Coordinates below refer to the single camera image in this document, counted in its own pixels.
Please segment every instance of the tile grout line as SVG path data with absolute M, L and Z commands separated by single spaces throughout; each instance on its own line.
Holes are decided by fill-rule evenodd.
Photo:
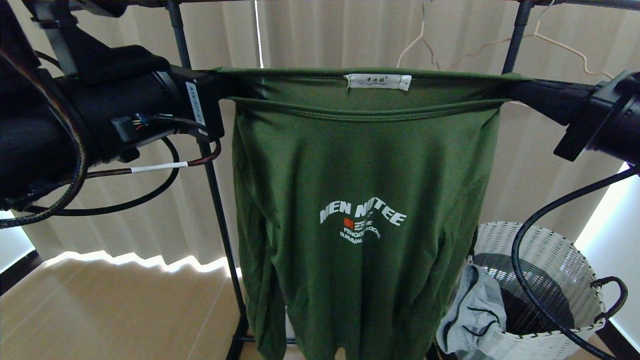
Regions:
M 196 344 L 198 343 L 198 339 L 200 339 L 200 335 L 202 335 L 202 331 L 204 330 L 205 325 L 209 321 L 209 317 L 211 317 L 211 312 L 213 311 L 213 307 L 218 302 L 218 299 L 220 298 L 220 294 L 222 293 L 222 290 L 225 288 L 225 285 L 228 283 L 228 281 L 229 281 L 229 278 L 227 277 L 224 280 L 224 282 L 222 283 L 222 286 L 220 286 L 220 290 L 218 290 L 218 294 L 214 298 L 213 303 L 211 304 L 211 307 L 209 307 L 209 312 L 207 313 L 207 316 L 205 317 L 204 321 L 202 322 L 202 326 L 200 326 L 200 331 L 198 331 L 198 335 L 196 336 L 195 340 L 193 341 L 193 345 L 191 346 L 191 350 L 189 350 L 189 355 L 187 355 L 186 360 L 191 359 L 191 355 L 193 354 L 193 351 L 196 348 Z
M 89 262 L 86 262 L 83 266 L 81 266 L 78 270 L 76 270 L 67 280 L 65 280 L 65 282 L 63 282 L 62 284 L 60 284 L 60 286 L 58 286 L 58 288 L 55 291 L 52 291 L 51 294 L 49 294 L 49 296 L 47 296 L 46 299 L 44 299 L 43 301 L 41 301 L 41 303 L 36 306 L 36 308 L 34 308 L 33 310 L 31 310 L 31 312 L 29 312 L 29 314 L 27 316 L 24 317 L 24 319 L 22 319 L 22 321 L 20 321 L 14 328 L 13 330 L 11 330 L 6 336 L 3 336 L 2 340 L 0 340 L 0 344 L 4 343 L 5 340 L 7 340 L 8 338 L 11 337 L 11 334 L 13 334 L 20 326 L 22 326 L 22 324 L 29 320 L 29 318 L 31 317 L 31 315 L 33 315 L 33 313 L 35 313 L 36 311 L 38 311 L 47 301 L 49 301 L 49 299 L 51 299 L 51 297 L 53 295 L 55 295 L 58 291 L 60 291 L 60 289 L 62 289 L 62 287 L 64 287 L 64 285 L 66 283 L 69 282 L 69 280 L 73 279 L 76 274 L 84 269 L 87 265 L 89 265 Z

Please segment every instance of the clothes hanger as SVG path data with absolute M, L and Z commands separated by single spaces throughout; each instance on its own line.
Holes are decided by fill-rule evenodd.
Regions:
M 412 41 L 409 44 L 409 46 L 405 47 L 405 49 L 402 51 L 402 53 L 400 54 L 400 57 L 398 58 L 398 64 L 396 65 L 396 68 L 400 67 L 400 62 L 402 61 L 404 54 L 406 54 L 406 52 L 409 51 L 409 49 L 411 49 L 415 44 L 417 44 L 418 41 L 422 41 L 424 45 L 427 46 L 427 49 L 429 49 L 429 52 L 431 53 L 431 64 L 436 65 L 436 68 L 438 69 L 438 71 L 440 71 L 440 64 L 437 61 L 433 61 L 433 49 L 431 48 L 431 45 L 429 45 L 429 42 L 427 42 L 427 39 L 424 38 L 424 23 L 426 21 L 426 12 L 424 11 L 424 2 L 425 0 L 422 0 L 422 26 L 420 27 L 420 35 L 418 35 L 418 37 L 415 38 L 415 40 Z
M 523 38 L 539 38 L 539 39 L 541 39 L 541 40 L 544 40 L 544 41 L 549 42 L 549 43 L 551 43 L 551 44 L 554 44 L 554 45 L 556 45 L 556 46 L 562 47 L 563 49 L 565 49 L 565 50 L 567 50 L 567 51 L 570 51 L 570 52 L 572 52 L 572 53 L 574 53 L 574 54 L 576 54 L 576 55 L 578 55 L 578 56 L 580 56 L 580 57 L 582 58 L 582 69 L 583 69 L 583 71 L 584 71 L 584 73 L 585 73 L 585 74 L 587 74 L 587 75 L 604 75 L 604 76 L 608 77 L 609 79 L 613 79 L 613 78 L 614 78 L 614 76 L 613 76 L 613 75 L 611 75 L 611 74 L 610 74 L 610 73 L 608 73 L 608 72 L 593 72 L 593 71 L 590 71 L 590 70 L 587 68 L 587 56 L 586 56 L 585 54 L 581 53 L 580 51 L 578 51 L 578 50 L 576 50 L 576 49 L 574 49 L 574 48 L 572 48 L 572 47 L 570 47 L 570 46 L 564 45 L 564 44 L 562 44 L 561 42 L 558 42 L 558 41 L 555 41 L 555 40 L 553 40 L 553 39 L 551 39 L 551 38 L 549 38 L 549 37 L 546 37 L 545 35 L 542 35 L 540 32 L 538 32 L 538 30 L 540 29 L 540 21 L 542 20 L 542 15 L 544 15 L 544 14 L 545 14 L 545 12 L 547 12 L 547 10 L 549 10 L 549 8 L 550 8 L 551 6 L 553 6 L 553 4 L 554 4 L 555 2 L 556 2 L 556 0 L 552 0 L 552 1 L 551 1 L 551 3 L 550 3 L 550 4 L 549 4 L 549 5 L 548 5 L 544 10 L 542 10 L 542 12 L 540 13 L 540 15 L 538 16 L 538 21 L 537 21 L 537 23 L 536 23 L 536 29 L 534 30 L 533 34 L 525 35 Z M 508 42 L 508 41 L 510 41 L 510 40 L 511 40 L 511 38 L 506 38 L 506 39 L 502 39 L 502 40 L 498 40 L 498 41 L 494 41 L 494 42 L 490 42 L 490 43 L 488 43 L 488 44 L 482 45 L 482 46 L 480 47 L 480 49 L 478 49 L 478 51 L 477 51 L 477 52 L 475 52 L 475 53 L 473 53 L 473 54 L 465 54 L 465 55 L 464 55 L 464 56 L 462 56 L 460 59 L 456 60 L 456 61 L 455 61 L 455 62 L 454 62 L 454 63 L 453 63 L 453 64 L 452 64 L 448 69 L 447 69 L 447 71 L 448 71 L 448 70 L 451 70 L 453 67 L 455 67 L 455 66 L 456 66 L 456 65 L 457 65 L 457 64 L 458 64 L 462 59 L 464 59 L 464 58 L 472 58 L 472 57 L 477 56 L 478 54 L 480 54 L 480 52 L 481 52 L 485 47 L 488 47 L 488 46 L 491 46 L 491 45 L 500 44 L 500 43 L 503 43 L 503 42 Z

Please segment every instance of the white woven basket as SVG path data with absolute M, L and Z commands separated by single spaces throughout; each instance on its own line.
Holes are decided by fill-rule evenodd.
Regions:
M 472 261 L 485 267 L 498 280 L 501 289 L 508 290 L 513 299 L 517 298 L 518 302 L 534 309 L 518 284 L 511 266 L 511 244 L 520 226 L 521 224 L 514 222 L 480 225 Z M 523 261 L 524 274 L 535 294 L 543 301 L 555 298 L 548 303 L 550 307 L 547 308 L 552 312 L 557 311 L 554 313 L 556 316 L 562 315 L 562 307 L 566 307 L 564 313 L 567 315 L 570 311 L 568 316 L 573 317 L 574 332 L 581 338 L 588 339 L 605 325 L 605 318 L 601 314 L 606 313 L 606 308 L 602 302 L 600 287 L 591 286 L 596 280 L 595 274 L 586 258 L 565 237 L 548 229 L 532 227 L 522 242 L 520 259 Z M 507 302 L 505 307 L 509 318 Z M 526 329 L 527 324 L 520 325 Z M 494 332 L 480 347 L 486 355 L 498 360 L 560 360 L 578 349 L 578 345 L 559 331 L 524 335 Z

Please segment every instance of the beige curtain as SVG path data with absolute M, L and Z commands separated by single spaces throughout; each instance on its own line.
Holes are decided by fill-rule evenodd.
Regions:
M 33 28 L 22 5 L 17 0 L 12 4 L 29 29 L 34 47 L 51 54 L 44 35 Z M 435 50 L 435 60 L 447 69 L 460 56 L 476 52 L 483 44 L 509 37 L 517 7 L 516 2 L 504 0 L 427 2 L 425 34 Z M 533 32 L 540 11 L 540 7 L 532 11 L 527 33 Z M 259 66 L 253 1 L 184 4 L 182 12 L 194 68 Z M 260 1 L 257 13 L 266 67 L 395 67 L 400 52 L 418 35 L 422 19 L 420 1 Z M 84 29 L 109 45 L 141 44 L 172 63 L 179 63 L 163 9 L 131 7 L 121 19 L 78 15 Z M 587 54 L 591 70 L 613 74 L 640 67 L 640 38 L 636 36 L 639 31 L 639 12 L 570 4 L 550 9 L 541 27 L 544 35 Z M 507 47 L 505 43 L 486 48 L 453 70 L 499 74 Z M 414 47 L 402 67 L 435 70 L 424 46 Z M 585 75 L 576 55 L 531 38 L 524 40 L 515 70 L 534 78 L 591 84 L 605 79 Z M 223 104 L 229 135 L 232 113 L 233 105 Z M 549 201 L 619 169 L 619 161 L 597 153 L 585 153 L 575 163 L 555 157 L 552 150 L 563 135 L 563 127 L 535 111 L 504 105 L 482 222 L 524 221 Z M 182 159 L 198 157 L 192 139 L 176 140 Z M 230 136 L 224 137 L 223 148 L 216 170 L 236 248 Z M 159 144 L 143 148 L 142 153 L 137 165 L 169 160 Z M 91 180 L 74 206 L 122 202 L 149 191 L 164 176 L 147 173 L 132 176 L 135 181 Z M 577 200 L 543 219 L 540 225 L 576 239 L 602 194 Z M 65 250 L 103 249 L 114 256 L 131 251 L 143 258 L 161 254 L 167 263 L 190 254 L 201 263 L 223 256 L 201 168 L 181 170 L 170 191 L 136 209 L 93 218 L 53 218 L 25 230 L 45 258 Z

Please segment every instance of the black baseboard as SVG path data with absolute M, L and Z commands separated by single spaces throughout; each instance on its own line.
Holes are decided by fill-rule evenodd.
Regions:
M 34 250 L 6 269 L 0 274 L 0 295 L 6 293 L 40 264 L 42 264 L 42 259 Z
M 602 329 L 598 330 L 597 334 L 618 359 L 640 360 L 640 353 L 611 322 L 607 322 Z

